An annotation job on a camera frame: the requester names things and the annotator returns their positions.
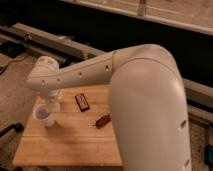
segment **white cup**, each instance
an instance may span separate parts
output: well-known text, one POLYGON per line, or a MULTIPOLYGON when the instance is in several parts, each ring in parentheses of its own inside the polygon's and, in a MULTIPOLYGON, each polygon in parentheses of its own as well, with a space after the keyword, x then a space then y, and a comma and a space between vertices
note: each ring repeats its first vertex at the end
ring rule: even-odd
POLYGON ((53 114, 48 112, 47 107, 44 104, 36 106, 33 111, 33 117, 35 120, 43 123, 46 127, 51 127, 55 124, 53 114))

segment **wooden table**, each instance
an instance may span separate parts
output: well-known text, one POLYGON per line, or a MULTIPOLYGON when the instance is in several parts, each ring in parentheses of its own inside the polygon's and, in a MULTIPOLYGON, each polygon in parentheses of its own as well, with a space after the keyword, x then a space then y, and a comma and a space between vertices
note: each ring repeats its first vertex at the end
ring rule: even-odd
MULTIPOLYGON (((17 149, 16 166, 121 166, 112 124, 94 123, 109 111, 108 86, 63 89, 56 124, 45 128, 31 116, 17 149), (74 96, 84 93, 90 110, 80 112, 74 96)), ((43 103, 37 98, 35 106, 43 103)))

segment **wooden surface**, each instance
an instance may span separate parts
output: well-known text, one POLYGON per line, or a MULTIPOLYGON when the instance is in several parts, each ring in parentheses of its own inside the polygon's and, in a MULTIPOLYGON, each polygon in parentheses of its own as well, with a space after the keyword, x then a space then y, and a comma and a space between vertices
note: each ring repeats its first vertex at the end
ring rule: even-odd
MULTIPOLYGON (((16 166, 121 166, 112 124, 102 129, 93 125, 108 111, 108 86, 92 86, 61 91, 61 112, 56 124, 45 128, 30 117, 17 149, 16 166), (84 93, 90 110, 80 112, 74 99, 84 93)), ((37 98, 35 105, 42 103, 37 98)))

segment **black object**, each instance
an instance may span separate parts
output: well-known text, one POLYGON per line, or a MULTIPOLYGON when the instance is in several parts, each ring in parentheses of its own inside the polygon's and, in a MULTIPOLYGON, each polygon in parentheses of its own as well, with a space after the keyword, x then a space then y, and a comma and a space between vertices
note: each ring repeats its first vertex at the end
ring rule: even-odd
POLYGON ((78 103, 78 106, 79 106, 81 112, 84 112, 84 111, 90 109, 89 104, 88 104, 88 102, 87 102, 87 100, 86 100, 86 98, 85 98, 83 93, 77 94, 75 96, 75 99, 76 99, 76 101, 78 103))
POLYGON ((21 123, 17 124, 11 124, 2 131, 0 131, 0 137, 4 136, 6 133, 8 133, 10 130, 14 129, 17 133, 24 130, 24 126, 21 123))
POLYGON ((213 168, 213 145, 205 147, 205 163, 212 169, 213 168))
POLYGON ((0 0, 0 25, 10 27, 18 22, 19 9, 11 0, 0 0))
POLYGON ((0 171, 9 171, 9 170, 0 167, 0 171))
POLYGON ((6 41, 0 45, 0 53, 15 58, 26 50, 26 48, 21 43, 14 43, 6 41))

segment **cable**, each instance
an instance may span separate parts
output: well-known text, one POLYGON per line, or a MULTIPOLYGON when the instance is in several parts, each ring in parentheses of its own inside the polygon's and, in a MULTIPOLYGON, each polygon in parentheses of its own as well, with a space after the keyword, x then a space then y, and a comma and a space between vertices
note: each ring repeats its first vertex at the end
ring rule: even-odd
MULTIPOLYGON (((33 56, 34 55, 34 51, 30 48, 30 44, 27 42, 27 39, 25 38, 25 43, 26 43, 26 49, 30 51, 30 55, 33 56)), ((11 63, 16 63, 16 62, 21 62, 24 61, 27 57, 30 56, 29 54, 27 54, 25 57, 23 57, 22 59, 19 60, 12 60, 10 62, 8 62, 6 65, 4 66, 0 66, 0 75, 2 75, 5 70, 7 69, 7 67, 11 64, 11 63)))

